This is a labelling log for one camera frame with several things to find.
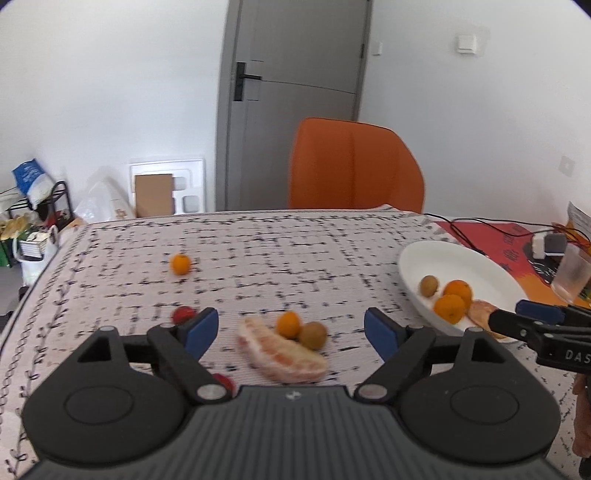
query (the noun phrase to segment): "white wall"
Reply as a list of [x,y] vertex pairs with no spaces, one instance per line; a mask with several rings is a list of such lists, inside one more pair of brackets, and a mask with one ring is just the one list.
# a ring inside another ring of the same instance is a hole
[[0,11],[0,191],[37,157],[75,200],[131,159],[206,159],[227,0],[13,0]]
[[[481,56],[454,52],[464,33]],[[375,0],[371,39],[384,54],[361,120],[407,143],[426,211],[564,220],[573,199],[591,213],[591,20],[571,0]]]

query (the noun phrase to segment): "human hand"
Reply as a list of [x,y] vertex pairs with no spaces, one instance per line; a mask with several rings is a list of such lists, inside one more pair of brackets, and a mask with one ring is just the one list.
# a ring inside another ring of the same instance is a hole
[[577,395],[573,453],[583,458],[591,456],[591,406],[585,389],[586,383],[587,376],[578,374],[573,384],[573,395]]

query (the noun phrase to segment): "door handle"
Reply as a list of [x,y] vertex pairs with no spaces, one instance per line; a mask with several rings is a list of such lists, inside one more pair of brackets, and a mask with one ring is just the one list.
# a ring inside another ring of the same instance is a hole
[[262,80],[262,77],[260,75],[248,75],[246,73],[243,73],[242,75],[240,75],[241,79],[249,79],[249,80]]
[[244,94],[244,80],[262,80],[260,75],[249,75],[246,72],[246,62],[236,62],[236,86],[234,87],[234,101],[242,102]]

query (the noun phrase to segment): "floor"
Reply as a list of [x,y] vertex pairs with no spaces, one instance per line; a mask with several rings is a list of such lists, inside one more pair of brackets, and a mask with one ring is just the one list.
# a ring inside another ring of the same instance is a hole
[[0,315],[18,305],[18,289],[22,286],[21,267],[0,267]]

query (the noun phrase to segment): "white bowl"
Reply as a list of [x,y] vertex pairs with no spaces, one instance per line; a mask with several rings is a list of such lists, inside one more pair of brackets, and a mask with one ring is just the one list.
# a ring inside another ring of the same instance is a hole
[[[518,301],[527,299],[523,288],[502,267],[490,258],[457,244],[437,240],[410,244],[400,255],[398,269],[413,305],[426,321],[447,335],[462,336],[464,330],[474,326],[467,317],[451,325],[433,312],[433,304],[452,280],[468,282],[475,300],[485,300],[509,312],[515,311]],[[423,297],[418,288],[427,275],[439,280],[439,290],[430,299]],[[512,338],[500,340],[503,343],[515,341]]]

